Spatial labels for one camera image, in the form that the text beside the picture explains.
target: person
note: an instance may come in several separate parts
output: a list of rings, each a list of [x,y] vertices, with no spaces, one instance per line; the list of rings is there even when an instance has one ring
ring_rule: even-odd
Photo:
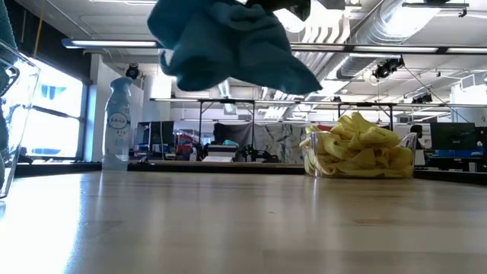
[[[416,135],[418,136],[418,138],[416,139],[416,149],[424,149],[421,145],[421,142],[419,142],[419,139],[423,137],[423,127],[421,125],[414,125],[411,126],[411,129],[409,131],[416,133]]]

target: window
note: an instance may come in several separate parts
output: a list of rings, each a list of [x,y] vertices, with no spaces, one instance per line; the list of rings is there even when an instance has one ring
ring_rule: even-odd
[[[29,156],[82,158],[86,87],[46,63],[40,68],[22,146]]]

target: yellow cloth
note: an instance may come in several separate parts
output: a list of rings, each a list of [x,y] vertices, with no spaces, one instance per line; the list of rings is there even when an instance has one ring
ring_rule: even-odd
[[[316,131],[316,126],[307,129],[307,133]],[[317,170],[333,176],[411,177],[412,152],[397,146],[399,143],[394,132],[352,113],[340,117],[330,132],[318,133],[315,151],[309,139],[300,146],[307,149],[304,168],[311,175]]]

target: wooden table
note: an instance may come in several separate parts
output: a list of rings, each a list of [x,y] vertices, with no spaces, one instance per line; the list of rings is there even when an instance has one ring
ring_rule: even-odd
[[[89,173],[14,182],[0,273],[485,273],[487,189]]]

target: spotlight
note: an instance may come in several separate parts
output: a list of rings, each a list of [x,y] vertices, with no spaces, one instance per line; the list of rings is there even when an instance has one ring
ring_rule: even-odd
[[[414,97],[411,104],[426,104],[431,102],[433,102],[433,97],[431,96],[431,94],[424,94]]]
[[[137,79],[140,71],[138,70],[138,64],[130,64],[125,76],[130,77],[132,79]]]
[[[381,62],[377,64],[377,68],[372,75],[378,79],[384,79],[389,77],[394,72],[397,72],[397,69],[404,66],[404,59],[401,56],[400,58],[395,59],[387,59],[385,62]]]

